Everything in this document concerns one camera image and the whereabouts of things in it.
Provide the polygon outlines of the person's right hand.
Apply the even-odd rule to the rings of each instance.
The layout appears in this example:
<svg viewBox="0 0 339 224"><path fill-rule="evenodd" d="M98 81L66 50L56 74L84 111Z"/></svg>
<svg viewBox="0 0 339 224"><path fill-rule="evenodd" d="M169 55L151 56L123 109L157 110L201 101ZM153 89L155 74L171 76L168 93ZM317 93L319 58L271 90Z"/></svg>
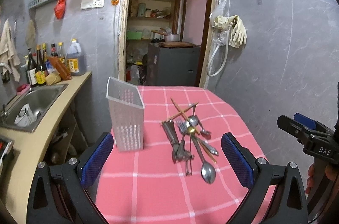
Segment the person's right hand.
<svg viewBox="0 0 339 224"><path fill-rule="evenodd" d="M314 163L309 166L308 178L306 182L307 187L305 190L306 195L308 195L311 192L311 190L315 187L317 176L320 176L318 172L319 172L319 168L317 168ZM332 196L336 196L338 193L338 170L335 170L330 165L327 165L325 168L325 175L330 181L334 183L334 187L331 191L331 194Z"/></svg>

